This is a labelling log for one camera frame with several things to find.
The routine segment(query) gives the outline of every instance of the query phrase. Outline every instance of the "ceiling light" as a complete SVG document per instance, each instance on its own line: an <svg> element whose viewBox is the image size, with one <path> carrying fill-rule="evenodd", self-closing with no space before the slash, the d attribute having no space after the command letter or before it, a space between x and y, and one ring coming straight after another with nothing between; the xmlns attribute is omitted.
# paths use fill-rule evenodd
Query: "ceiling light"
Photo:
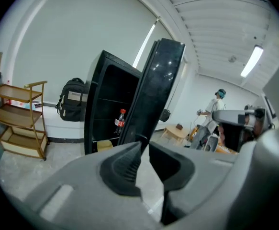
<svg viewBox="0 0 279 230"><path fill-rule="evenodd" d="M258 60L262 56L263 52L264 49L262 47L255 45L253 53L248 63L246 64L245 68L241 72L240 76L245 78L250 73L250 71L254 68L254 66L257 64Z"/></svg>

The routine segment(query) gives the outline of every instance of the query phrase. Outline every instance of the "black refrigerator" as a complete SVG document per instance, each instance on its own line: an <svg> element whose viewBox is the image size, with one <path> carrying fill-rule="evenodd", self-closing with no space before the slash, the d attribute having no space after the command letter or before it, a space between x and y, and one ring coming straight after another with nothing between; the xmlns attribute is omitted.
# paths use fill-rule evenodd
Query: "black refrigerator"
<svg viewBox="0 0 279 230"><path fill-rule="evenodd" d="M142 72L102 51L93 61L82 97L85 154L97 152L97 142L113 146L141 141L148 144L165 107L183 57L183 43L154 42ZM125 109L125 123L115 134L115 119Z"/></svg>

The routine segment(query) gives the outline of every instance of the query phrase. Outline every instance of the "white ceiling panel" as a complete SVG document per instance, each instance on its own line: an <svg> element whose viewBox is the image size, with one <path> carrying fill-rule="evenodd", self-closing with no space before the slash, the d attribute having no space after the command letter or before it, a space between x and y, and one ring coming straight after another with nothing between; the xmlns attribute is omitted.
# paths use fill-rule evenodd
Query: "white ceiling panel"
<svg viewBox="0 0 279 230"><path fill-rule="evenodd" d="M279 17L260 0L169 0L193 42L198 73L260 92L279 67ZM264 53L240 76L254 46Z"/></svg>

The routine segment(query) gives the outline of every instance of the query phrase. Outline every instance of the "backpack label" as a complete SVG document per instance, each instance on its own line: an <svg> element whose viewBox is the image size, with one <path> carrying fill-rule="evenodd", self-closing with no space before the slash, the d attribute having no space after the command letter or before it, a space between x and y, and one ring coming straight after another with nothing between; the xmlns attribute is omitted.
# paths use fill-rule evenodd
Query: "backpack label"
<svg viewBox="0 0 279 230"><path fill-rule="evenodd" d="M76 93L76 92L69 91L69 92L68 92L68 99L69 99L69 100L74 100L74 101L80 101L80 99L81 99L81 94L80 94L80 93Z"/></svg>

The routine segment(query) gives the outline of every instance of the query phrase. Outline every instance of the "light strip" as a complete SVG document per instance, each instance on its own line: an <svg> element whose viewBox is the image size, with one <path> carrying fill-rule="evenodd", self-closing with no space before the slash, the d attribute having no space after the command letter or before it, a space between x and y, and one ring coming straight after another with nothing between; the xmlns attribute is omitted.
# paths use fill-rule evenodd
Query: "light strip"
<svg viewBox="0 0 279 230"><path fill-rule="evenodd" d="M245 68L241 72L240 76L245 78L250 73L250 71L252 71L252 69L254 68L254 66L257 64L258 60L262 56L263 52L264 49L262 47L255 45L253 53L248 63L246 64Z"/></svg>
<svg viewBox="0 0 279 230"><path fill-rule="evenodd" d="M136 58L135 58L135 60L134 60L134 63L133 63L133 65L132 65L134 68L137 67L137 64L138 64L138 62L139 62L139 59L140 59L141 55L143 54L143 51L144 51L144 49L145 49L145 46L146 46L146 44L147 44L147 42L148 42L148 40L149 40L149 38L150 38L150 36L151 36L151 34L152 34L154 28L155 28L155 25L156 25L156 23L157 23L158 21L159 21L159 17L157 18L157 20L155 21L155 23L152 25L152 27L151 27L151 29L150 29L148 35L145 37L145 40L144 40L143 44L141 45L140 50L138 51L138 54L137 54L137 56L136 56Z"/></svg>

